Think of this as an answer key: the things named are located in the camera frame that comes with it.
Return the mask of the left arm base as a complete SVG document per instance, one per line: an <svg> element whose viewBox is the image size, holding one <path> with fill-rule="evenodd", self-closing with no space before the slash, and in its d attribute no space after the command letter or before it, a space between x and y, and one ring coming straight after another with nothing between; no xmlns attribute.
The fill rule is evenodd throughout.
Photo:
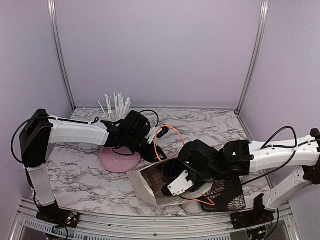
<svg viewBox="0 0 320 240"><path fill-rule="evenodd" d="M66 226L76 228L79 223L80 213L76 210L66 210L58 206L57 201L48 206L39 205L36 214L38 220L58 224L59 226Z"/></svg>

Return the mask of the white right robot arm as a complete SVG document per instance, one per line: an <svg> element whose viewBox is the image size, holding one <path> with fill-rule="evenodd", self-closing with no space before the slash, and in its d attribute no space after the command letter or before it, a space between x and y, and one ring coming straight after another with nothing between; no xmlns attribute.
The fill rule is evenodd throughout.
<svg viewBox="0 0 320 240"><path fill-rule="evenodd" d="M258 224L267 211L276 210L295 192L320 183L320 131L313 128L305 137L292 140L230 141L220 150L200 140L186 143L177 157L177 164L166 173L173 180L162 187L164 196L180 196L197 183L238 179L262 170L275 173L287 166L295 171L268 193L262 194L261 204L248 212L247 219Z"/></svg>

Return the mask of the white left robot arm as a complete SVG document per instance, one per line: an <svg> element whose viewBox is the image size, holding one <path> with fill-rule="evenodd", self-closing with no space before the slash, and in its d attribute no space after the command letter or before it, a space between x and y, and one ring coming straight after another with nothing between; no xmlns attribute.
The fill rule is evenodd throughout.
<svg viewBox="0 0 320 240"><path fill-rule="evenodd" d="M156 163L167 159L156 143L157 139L150 120L136 110L117 121L99 117L84 121L61 118L40 108L13 132L10 150L13 158L24 166L28 183L44 207L44 215L51 222L58 223L64 215L62 209L56 206L47 167L57 147L80 144L112 150L127 148L144 161Z"/></svg>

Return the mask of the black floral square plate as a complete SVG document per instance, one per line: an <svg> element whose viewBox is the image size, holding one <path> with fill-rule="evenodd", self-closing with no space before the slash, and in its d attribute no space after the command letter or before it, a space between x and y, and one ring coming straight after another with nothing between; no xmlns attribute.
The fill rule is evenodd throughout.
<svg viewBox="0 0 320 240"><path fill-rule="evenodd" d="M205 195L211 195L209 199L215 203L215 206L201 203L204 212L233 212L246 208L245 196L239 178L215 180Z"/></svg>

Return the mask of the cream bear paper bag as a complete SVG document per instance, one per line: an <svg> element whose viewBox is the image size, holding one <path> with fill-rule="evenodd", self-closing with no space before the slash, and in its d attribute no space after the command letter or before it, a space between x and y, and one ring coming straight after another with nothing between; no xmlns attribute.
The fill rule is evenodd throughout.
<svg viewBox="0 0 320 240"><path fill-rule="evenodd" d="M176 133L179 132L177 129L169 125L163 125L161 127L168 127ZM155 154L157 139L152 142L152 144L154 144ZM196 188L195 191L189 190L181 195L170 197L163 195L162 187L169 182L164 177L162 171L163 165L173 159L176 158L166 159L163 161L158 161L157 159L157 162L155 163L145 166L139 170L130 171L127 175L136 196L140 200L154 207L174 206L188 201L195 201L209 206L215 206L215 203L209 199L209 196L205 195L213 185L211 181L204 182L200 187Z"/></svg>

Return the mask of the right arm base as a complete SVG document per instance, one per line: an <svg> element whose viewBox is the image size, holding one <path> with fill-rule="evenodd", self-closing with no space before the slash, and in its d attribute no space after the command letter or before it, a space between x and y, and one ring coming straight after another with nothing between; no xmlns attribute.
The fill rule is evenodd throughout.
<svg viewBox="0 0 320 240"><path fill-rule="evenodd" d="M230 215L231 224L235 230L261 225L269 220L274 220L275 211L266 210L263 204L263 196L264 194L261 193L254 199L252 210L236 212Z"/></svg>

